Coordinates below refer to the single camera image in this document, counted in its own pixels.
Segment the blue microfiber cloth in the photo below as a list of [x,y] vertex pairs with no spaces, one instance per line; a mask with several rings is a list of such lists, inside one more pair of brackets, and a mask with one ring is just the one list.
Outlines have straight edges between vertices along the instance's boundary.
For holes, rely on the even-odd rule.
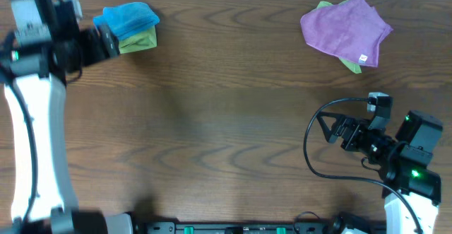
[[158,15],[143,2],[104,7],[103,14],[93,18],[96,27],[107,25],[119,40],[141,33],[159,22]]

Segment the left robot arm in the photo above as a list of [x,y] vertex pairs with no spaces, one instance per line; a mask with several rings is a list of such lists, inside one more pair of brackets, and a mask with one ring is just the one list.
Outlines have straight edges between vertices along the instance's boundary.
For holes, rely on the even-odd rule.
[[11,0],[16,28],[1,43],[16,181],[4,233],[133,233],[129,213],[82,210],[64,138],[66,88],[86,66],[118,57],[106,25],[80,29],[79,0]]

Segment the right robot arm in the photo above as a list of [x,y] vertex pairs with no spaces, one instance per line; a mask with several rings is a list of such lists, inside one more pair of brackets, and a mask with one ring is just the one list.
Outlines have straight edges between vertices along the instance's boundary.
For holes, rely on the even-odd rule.
[[388,233],[432,233],[441,203],[441,178],[428,170],[442,123],[411,110],[395,137],[386,135],[390,110],[375,110],[371,119],[320,111],[316,119],[328,143],[342,138],[342,148],[360,152],[377,165]]

